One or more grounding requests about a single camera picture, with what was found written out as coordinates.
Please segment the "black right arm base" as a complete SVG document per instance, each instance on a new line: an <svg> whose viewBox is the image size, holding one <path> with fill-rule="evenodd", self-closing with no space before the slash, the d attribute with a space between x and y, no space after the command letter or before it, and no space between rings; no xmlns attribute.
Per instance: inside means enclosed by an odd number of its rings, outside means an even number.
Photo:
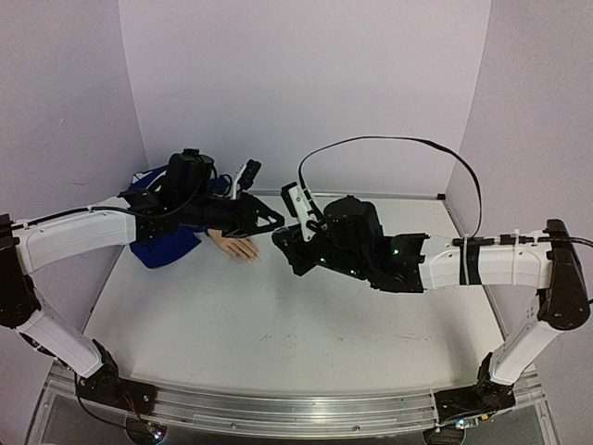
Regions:
<svg viewBox="0 0 593 445"><path fill-rule="evenodd" d="M491 379L489 365L493 353L481 362L473 385L443 389L435 394L438 423L448 425L461 419L497 413L515 405L513 384L502 385Z"/></svg>

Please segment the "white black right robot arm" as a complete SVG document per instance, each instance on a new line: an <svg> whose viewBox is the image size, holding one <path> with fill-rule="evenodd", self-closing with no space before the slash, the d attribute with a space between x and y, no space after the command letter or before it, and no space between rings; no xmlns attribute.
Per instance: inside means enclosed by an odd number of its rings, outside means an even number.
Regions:
<svg viewBox="0 0 593 445"><path fill-rule="evenodd" d="M546 346L591 315L579 239L560 220L527 234L445 238L385 235L376 207L353 196L328 204L321 218L297 197L298 222L272 234L293 273L315 267L366 281L375 290L423 293L454 286L526 286L536 294L521 323L486 360L486 380L511 386Z"/></svg>

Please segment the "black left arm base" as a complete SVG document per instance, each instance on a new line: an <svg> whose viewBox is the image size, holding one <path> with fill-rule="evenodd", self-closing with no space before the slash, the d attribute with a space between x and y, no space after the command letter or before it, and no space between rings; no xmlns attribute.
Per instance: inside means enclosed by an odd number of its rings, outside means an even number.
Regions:
<svg viewBox="0 0 593 445"><path fill-rule="evenodd" d="M86 401L128 410L140 416L151 414L156 404L157 388L121 377L112 355L95 339L93 343L100 353L101 366L89 377L78 378L76 394Z"/></svg>

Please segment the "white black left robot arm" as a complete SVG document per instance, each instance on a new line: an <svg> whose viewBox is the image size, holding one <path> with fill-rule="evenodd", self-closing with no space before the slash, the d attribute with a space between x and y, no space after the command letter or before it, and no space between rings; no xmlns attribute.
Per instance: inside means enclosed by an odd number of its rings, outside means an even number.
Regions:
<svg viewBox="0 0 593 445"><path fill-rule="evenodd" d="M1 325L30 339L78 376L103 403L125 395L108 353L68 325L35 290L32 273L100 248L126 246L174 233L181 227L215 229L230 238L267 234L284 217L248 194L260 162L249 160L229 196L214 192L213 158L186 148L170 157L155 189L138 188L99 204L14 222L1 217Z"/></svg>

